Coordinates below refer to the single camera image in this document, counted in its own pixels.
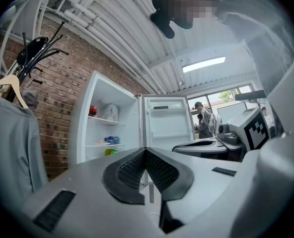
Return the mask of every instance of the door shelf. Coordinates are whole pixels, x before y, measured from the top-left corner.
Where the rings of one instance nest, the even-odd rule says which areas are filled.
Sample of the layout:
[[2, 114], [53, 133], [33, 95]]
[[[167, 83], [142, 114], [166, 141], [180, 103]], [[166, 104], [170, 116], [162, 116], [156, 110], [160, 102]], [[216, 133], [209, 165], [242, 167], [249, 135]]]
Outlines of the door shelf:
[[189, 133], [184, 133], [184, 134], [173, 134], [173, 135], [154, 135], [154, 133], [151, 133], [152, 137], [154, 139], [161, 139], [161, 138], [171, 138], [171, 137], [185, 137], [189, 136]]
[[186, 111], [186, 108], [171, 108], [171, 109], [148, 109], [150, 113], [158, 113], [158, 112], [183, 112]]
[[125, 144], [118, 145], [86, 145], [85, 147], [99, 147], [99, 148], [123, 148]]
[[125, 123], [117, 122], [117, 121], [109, 121], [97, 117], [90, 117], [88, 116], [89, 120], [94, 120], [96, 122], [99, 122], [100, 124], [108, 125], [108, 126], [125, 126]]

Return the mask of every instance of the white hanger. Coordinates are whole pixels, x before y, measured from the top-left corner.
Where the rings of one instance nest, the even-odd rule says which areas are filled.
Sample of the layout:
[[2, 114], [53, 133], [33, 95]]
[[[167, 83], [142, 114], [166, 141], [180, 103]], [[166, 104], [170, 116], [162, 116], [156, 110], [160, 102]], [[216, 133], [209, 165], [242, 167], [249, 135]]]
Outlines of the white hanger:
[[27, 104], [24, 102], [20, 90], [19, 90], [19, 79], [15, 75], [8, 75], [0, 80], [0, 85], [11, 85], [14, 93], [16, 94], [18, 101], [24, 109], [28, 109]]

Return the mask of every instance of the red bottle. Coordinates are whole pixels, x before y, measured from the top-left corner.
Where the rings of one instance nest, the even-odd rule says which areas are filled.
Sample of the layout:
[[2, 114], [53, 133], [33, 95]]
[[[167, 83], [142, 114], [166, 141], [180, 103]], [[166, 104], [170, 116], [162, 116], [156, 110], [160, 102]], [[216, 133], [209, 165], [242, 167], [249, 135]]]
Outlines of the red bottle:
[[88, 115], [90, 117], [94, 117], [97, 113], [97, 108], [96, 106], [90, 106], [89, 111], [88, 111]]

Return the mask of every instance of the gray shirt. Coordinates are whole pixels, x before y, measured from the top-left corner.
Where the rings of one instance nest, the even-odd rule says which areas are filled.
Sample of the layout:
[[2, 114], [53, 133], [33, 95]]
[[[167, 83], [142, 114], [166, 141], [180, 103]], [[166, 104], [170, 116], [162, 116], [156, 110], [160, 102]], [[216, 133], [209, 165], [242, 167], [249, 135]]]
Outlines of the gray shirt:
[[9, 210], [48, 182], [38, 121], [29, 109], [0, 98], [0, 200]]
[[198, 130], [199, 138], [209, 138], [212, 137], [212, 134], [209, 132], [208, 125], [211, 117], [211, 112], [207, 109], [202, 109], [200, 111], [202, 119], [199, 120]]

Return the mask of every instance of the refrigerator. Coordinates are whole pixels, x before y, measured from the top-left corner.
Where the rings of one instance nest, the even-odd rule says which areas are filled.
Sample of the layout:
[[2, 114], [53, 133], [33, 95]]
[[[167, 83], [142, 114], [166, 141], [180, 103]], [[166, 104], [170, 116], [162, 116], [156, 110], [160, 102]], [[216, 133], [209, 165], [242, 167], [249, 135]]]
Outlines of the refrigerator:
[[[118, 108], [118, 121], [100, 118], [110, 104]], [[97, 108], [94, 117], [88, 115], [90, 106]], [[119, 137], [119, 144], [100, 144], [108, 136]], [[103, 158], [106, 149], [158, 147], [171, 151], [174, 146], [193, 140], [194, 126], [186, 96], [135, 96], [95, 71], [73, 107], [69, 166]]]

